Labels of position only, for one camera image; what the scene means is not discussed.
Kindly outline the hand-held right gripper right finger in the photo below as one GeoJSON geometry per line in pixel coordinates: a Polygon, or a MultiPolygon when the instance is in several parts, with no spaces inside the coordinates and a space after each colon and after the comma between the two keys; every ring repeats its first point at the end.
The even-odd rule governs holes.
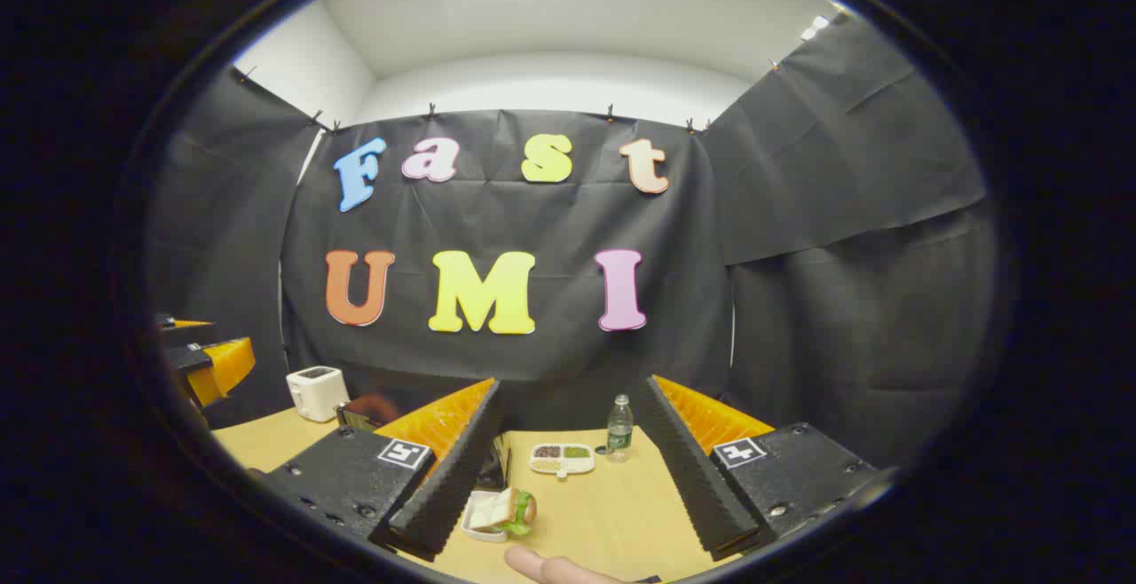
{"type": "Polygon", "coordinates": [[[713,560],[815,526],[878,476],[811,423],[774,428],[662,376],[638,393],[638,425],[713,560]]]}

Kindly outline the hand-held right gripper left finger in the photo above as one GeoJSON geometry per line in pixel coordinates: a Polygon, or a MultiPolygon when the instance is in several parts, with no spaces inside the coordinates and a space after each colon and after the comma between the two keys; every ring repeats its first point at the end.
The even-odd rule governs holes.
{"type": "Polygon", "coordinates": [[[493,449],[500,390],[488,378],[377,429],[340,426],[268,472],[266,484],[337,536],[431,561],[493,449]]]}

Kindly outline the lettuce sandwich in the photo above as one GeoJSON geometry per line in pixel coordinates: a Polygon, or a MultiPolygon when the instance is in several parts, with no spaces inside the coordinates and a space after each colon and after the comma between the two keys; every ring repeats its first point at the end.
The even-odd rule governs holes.
{"type": "Polygon", "coordinates": [[[475,539],[504,542],[528,535],[536,518],[537,499],[527,491],[475,491],[467,502],[462,528],[475,539]]]}

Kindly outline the small white plastic tray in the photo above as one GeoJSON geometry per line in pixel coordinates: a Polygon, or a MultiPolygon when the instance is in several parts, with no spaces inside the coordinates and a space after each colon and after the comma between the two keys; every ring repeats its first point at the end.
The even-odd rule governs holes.
{"type": "Polygon", "coordinates": [[[503,543],[509,537],[504,524],[516,514],[516,490],[474,491],[467,500],[460,527],[474,540],[503,543]]]}

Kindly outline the white toaster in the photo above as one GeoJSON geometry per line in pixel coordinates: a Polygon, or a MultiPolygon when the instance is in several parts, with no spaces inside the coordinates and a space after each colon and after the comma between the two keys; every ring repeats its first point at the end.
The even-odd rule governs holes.
{"type": "Polygon", "coordinates": [[[291,373],[287,386],[296,412],[307,422],[335,422],[339,406],[350,401],[339,368],[316,366],[291,373]]]}

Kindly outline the clear water bottle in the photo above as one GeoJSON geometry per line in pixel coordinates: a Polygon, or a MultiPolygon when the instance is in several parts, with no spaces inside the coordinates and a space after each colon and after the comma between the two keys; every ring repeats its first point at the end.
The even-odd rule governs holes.
{"type": "Polygon", "coordinates": [[[612,410],[607,419],[607,457],[609,462],[620,464],[627,460],[627,450],[634,431],[634,415],[627,394],[613,398],[612,410]]]}

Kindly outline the white sectioned spice plate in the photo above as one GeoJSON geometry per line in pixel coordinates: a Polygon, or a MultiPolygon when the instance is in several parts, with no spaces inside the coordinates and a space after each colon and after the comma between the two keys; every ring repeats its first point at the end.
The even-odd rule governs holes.
{"type": "Polygon", "coordinates": [[[556,475],[566,479],[569,475],[593,472],[596,466],[592,447],[585,444],[543,443],[532,447],[528,467],[532,472],[556,475]]]}

